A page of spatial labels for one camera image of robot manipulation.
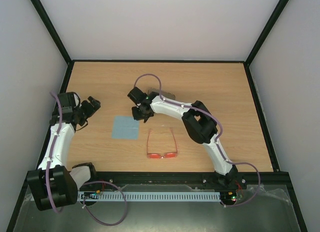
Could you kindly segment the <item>blue cleaning cloth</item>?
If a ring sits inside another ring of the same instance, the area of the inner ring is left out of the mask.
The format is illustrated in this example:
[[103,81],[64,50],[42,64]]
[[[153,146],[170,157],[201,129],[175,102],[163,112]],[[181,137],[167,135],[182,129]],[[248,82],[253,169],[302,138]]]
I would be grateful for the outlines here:
[[137,140],[140,123],[130,116],[115,116],[111,137],[113,139]]

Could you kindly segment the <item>american flag glasses case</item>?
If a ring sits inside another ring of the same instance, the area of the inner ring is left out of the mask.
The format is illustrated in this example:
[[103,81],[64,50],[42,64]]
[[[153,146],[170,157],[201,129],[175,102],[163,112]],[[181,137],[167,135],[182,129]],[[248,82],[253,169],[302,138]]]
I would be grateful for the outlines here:
[[148,94],[150,94],[152,92],[158,93],[159,95],[161,94],[162,97],[165,97],[165,98],[168,98],[168,99],[171,99],[171,100],[175,100],[176,99],[175,95],[172,94],[172,93],[165,92],[165,91],[162,91],[162,90],[159,90],[159,89],[156,89],[156,88],[149,88],[148,89]]

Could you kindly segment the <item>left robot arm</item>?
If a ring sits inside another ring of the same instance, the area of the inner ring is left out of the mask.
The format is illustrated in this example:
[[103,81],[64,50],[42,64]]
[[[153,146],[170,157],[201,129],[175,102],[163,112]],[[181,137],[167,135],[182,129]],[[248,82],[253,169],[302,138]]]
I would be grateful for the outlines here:
[[44,157],[35,170],[28,171],[27,182],[40,211],[52,209],[59,214],[63,208],[77,202],[78,191],[96,179],[96,169],[91,162],[66,168],[72,139],[88,125],[88,119],[101,107],[93,97],[81,100],[75,92],[50,93],[56,108],[49,121],[49,140]]

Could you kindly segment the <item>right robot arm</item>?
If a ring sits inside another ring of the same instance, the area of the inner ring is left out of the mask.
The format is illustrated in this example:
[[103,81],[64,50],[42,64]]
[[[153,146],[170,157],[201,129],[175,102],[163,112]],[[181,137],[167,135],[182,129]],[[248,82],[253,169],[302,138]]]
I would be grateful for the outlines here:
[[155,114],[163,114],[181,120],[189,137],[204,146],[214,167],[214,180],[224,188],[236,181],[238,170],[228,158],[219,140],[218,121],[213,118],[201,101],[182,103],[162,96],[158,91],[149,94],[134,87],[128,98],[135,104],[131,108],[133,118],[146,122]]

